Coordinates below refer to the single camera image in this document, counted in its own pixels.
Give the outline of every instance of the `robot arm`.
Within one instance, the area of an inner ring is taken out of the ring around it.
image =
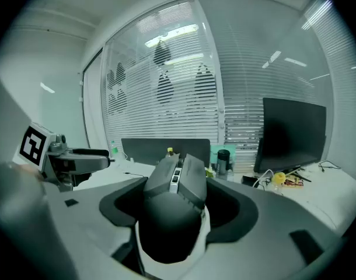
[[[25,132],[19,156],[60,191],[71,191],[93,172],[108,168],[111,162],[108,151],[69,148],[64,135],[54,134],[35,122]]]

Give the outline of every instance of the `ceiling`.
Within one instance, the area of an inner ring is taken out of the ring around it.
[[[12,29],[51,31],[86,41],[104,18],[121,14],[138,1],[31,0],[12,24]]]

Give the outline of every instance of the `computer monitor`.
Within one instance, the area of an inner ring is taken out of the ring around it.
[[[255,172],[293,169],[321,160],[326,108],[293,100],[264,98],[264,136]]]

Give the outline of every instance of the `window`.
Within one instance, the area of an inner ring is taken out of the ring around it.
[[[301,12],[271,0],[199,0],[221,64],[225,144],[236,145],[235,172],[253,170],[263,136],[263,98],[327,107],[331,137],[333,92],[329,68]]]
[[[193,0],[165,5],[106,44],[102,109],[107,142],[208,138],[218,142],[211,50]]]

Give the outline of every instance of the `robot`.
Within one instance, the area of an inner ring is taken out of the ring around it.
[[[143,279],[137,222],[143,251],[171,264],[191,254],[210,219],[205,253],[182,279],[310,278],[342,246],[297,203],[206,177],[203,161],[189,154],[163,158],[149,178],[78,191],[73,187],[109,167],[108,151],[70,149],[63,135],[31,124],[20,155],[44,181],[0,165],[0,227],[47,278]]]

